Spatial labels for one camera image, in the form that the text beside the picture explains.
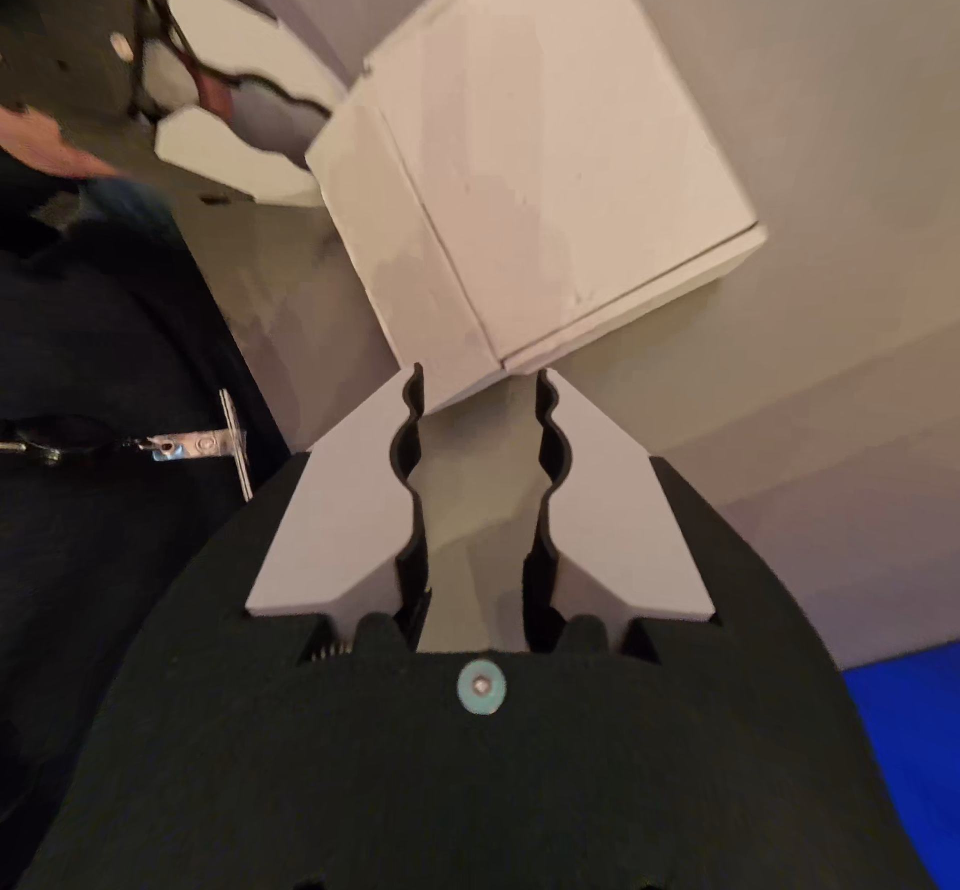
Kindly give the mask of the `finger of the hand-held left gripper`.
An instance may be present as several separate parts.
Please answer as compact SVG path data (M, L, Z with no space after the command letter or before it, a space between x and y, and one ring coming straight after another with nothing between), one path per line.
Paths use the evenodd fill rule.
M162 118L155 155L195 176L235 190L258 205L318 209L324 205L316 178L285 154L255 148L219 117L198 105Z
M332 112L342 80L282 21L239 0L166 0L174 42L224 77L254 79L294 101Z

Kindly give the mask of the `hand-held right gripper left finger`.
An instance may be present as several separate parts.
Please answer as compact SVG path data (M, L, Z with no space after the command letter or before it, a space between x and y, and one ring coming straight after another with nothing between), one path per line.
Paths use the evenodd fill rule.
M309 449L246 597L255 618L322 615L354 630L394 617L426 587L419 497L420 364L402 368Z

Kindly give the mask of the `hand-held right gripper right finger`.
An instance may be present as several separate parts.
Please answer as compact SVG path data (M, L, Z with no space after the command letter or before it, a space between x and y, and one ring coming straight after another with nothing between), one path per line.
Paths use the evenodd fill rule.
M534 414L549 486L523 562L524 629L709 621L714 601L648 450L553 368L537 374Z

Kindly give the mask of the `white cardboard box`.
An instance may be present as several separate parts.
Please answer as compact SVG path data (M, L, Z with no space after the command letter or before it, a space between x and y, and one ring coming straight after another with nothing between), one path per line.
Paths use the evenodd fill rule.
M767 238L639 0L426 0L306 158L427 413L726 276Z

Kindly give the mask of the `blue plastic bin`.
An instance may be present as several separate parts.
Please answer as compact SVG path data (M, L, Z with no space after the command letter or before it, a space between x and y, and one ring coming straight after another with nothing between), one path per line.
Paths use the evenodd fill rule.
M959 887L959 643L847 669L906 832L932 879Z

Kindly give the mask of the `person's left hand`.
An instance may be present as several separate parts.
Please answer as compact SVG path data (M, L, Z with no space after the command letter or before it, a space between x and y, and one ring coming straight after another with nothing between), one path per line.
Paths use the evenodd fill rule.
M67 141L53 117L30 106L22 110L1 107L1 148L30 169L56 178L120 176L110 164Z

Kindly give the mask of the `person's dark clothing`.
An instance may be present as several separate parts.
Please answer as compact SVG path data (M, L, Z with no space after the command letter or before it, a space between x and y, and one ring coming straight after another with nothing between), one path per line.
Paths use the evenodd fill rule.
M79 182L2 153L2 867L64 799L144 620L242 506L232 459L134 447L225 424L254 488L289 450L171 214L126 180Z

